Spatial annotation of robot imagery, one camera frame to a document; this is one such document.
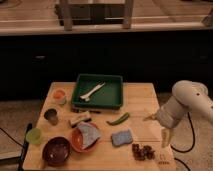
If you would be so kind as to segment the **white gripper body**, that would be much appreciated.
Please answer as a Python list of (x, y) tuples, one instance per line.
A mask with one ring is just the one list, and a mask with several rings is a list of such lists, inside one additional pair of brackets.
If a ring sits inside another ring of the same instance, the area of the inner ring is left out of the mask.
[(165, 128), (173, 129), (182, 118), (182, 109), (180, 107), (163, 105), (156, 112), (157, 121)]

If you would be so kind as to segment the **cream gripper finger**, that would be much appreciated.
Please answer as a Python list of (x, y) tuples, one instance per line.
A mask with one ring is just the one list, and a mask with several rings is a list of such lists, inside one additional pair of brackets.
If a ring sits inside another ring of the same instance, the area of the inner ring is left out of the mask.
[(171, 130), (170, 129), (163, 129), (161, 131), (162, 136), (162, 147), (165, 148), (169, 145), (171, 140)]
[(143, 121), (149, 121), (149, 120), (156, 120), (156, 115), (152, 114), (152, 115), (147, 116), (143, 119)]

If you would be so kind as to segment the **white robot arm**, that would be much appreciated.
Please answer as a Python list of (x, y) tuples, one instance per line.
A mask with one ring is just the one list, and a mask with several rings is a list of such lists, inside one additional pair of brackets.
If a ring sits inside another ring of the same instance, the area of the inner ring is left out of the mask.
[(213, 124), (213, 100), (208, 96), (208, 88), (200, 82), (181, 80), (173, 85), (168, 101), (145, 121), (156, 120), (163, 126), (161, 137), (162, 147), (165, 148), (170, 144), (173, 129), (190, 111), (202, 114)]

